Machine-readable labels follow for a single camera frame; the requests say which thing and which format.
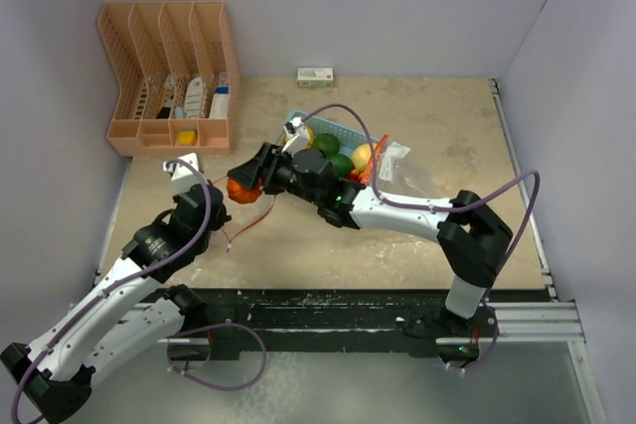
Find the green orange fruit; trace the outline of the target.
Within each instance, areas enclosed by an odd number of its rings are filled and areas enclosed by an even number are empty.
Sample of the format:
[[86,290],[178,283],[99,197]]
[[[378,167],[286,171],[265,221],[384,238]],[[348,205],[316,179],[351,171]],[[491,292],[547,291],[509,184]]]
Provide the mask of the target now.
[[329,158],[340,152],[341,143],[335,135],[321,133],[314,138],[313,147],[321,151],[326,158]]

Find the small orange pumpkin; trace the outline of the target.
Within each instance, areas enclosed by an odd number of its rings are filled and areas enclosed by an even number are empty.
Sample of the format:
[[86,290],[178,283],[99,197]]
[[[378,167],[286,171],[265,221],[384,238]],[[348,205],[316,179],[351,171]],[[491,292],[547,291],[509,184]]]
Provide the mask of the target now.
[[228,178],[227,193],[230,200],[240,205],[248,205],[255,203],[261,195],[260,187],[248,189],[242,186],[238,181]]

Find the clear zip bag orange zipper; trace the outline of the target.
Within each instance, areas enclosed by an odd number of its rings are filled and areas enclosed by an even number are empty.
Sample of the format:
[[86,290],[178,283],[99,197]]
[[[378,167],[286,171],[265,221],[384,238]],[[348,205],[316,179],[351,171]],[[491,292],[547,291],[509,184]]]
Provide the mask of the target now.
[[261,195],[254,203],[239,204],[230,199],[227,184],[227,176],[213,180],[213,185],[224,193],[224,204],[232,217],[215,232],[215,236],[225,240],[226,253],[230,253],[238,238],[253,231],[270,215],[276,203],[276,196]]

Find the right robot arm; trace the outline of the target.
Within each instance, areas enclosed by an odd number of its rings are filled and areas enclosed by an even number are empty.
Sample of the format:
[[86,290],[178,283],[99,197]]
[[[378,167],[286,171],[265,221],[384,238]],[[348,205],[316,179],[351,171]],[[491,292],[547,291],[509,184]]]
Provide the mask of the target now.
[[382,194],[339,176],[317,149],[289,155],[265,143],[253,158],[230,169],[228,178],[248,192],[302,199],[336,227],[385,229],[439,245],[454,274],[440,312],[443,328],[453,336],[464,336],[476,326],[476,312],[513,237],[500,217],[470,191],[427,201]]

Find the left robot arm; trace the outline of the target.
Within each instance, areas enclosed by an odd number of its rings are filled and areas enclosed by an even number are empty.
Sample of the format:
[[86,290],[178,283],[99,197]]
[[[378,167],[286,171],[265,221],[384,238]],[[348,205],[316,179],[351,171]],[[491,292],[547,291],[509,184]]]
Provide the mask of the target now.
[[1,361],[42,420],[62,423],[88,401],[97,385],[155,342],[192,337],[205,323],[205,305],[185,285],[131,319],[126,314],[189,266],[231,217],[223,193],[196,185],[173,198],[171,209],[139,228],[109,272],[56,325],[29,344],[13,343]]

